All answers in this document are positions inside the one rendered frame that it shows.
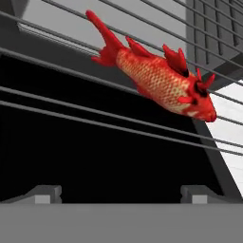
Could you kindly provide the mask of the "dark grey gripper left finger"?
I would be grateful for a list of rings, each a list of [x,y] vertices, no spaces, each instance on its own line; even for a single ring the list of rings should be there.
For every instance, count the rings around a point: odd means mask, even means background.
[[[61,204],[61,185],[37,185],[24,195],[1,201],[1,204]]]

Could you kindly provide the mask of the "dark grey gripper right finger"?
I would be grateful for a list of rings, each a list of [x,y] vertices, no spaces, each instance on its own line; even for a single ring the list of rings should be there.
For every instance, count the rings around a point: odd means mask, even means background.
[[[240,204],[241,200],[220,196],[205,185],[182,185],[180,202],[184,204]]]

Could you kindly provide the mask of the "red fish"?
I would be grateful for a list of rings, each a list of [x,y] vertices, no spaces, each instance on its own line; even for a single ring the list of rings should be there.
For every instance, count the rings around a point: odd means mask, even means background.
[[[164,47],[162,57],[147,51],[139,43],[127,38],[127,46],[108,29],[91,10],[85,13],[105,41],[105,47],[92,60],[100,65],[115,66],[135,83],[138,92],[170,112],[214,122],[216,111],[208,92],[215,77],[207,81],[199,72],[189,71],[182,50]]]

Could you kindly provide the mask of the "grey oven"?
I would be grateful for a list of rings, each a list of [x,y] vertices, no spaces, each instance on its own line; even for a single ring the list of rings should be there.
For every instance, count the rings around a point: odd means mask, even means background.
[[[115,67],[90,61],[103,40],[84,16],[88,9],[120,39],[129,35],[156,54],[163,44],[182,48],[188,67],[218,72],[214,89],[243,78],[243,9],[228,0],[0,0],[0,10],[23,31],[46,28],[46,36],[77,52],[68,67],[130,85]]]

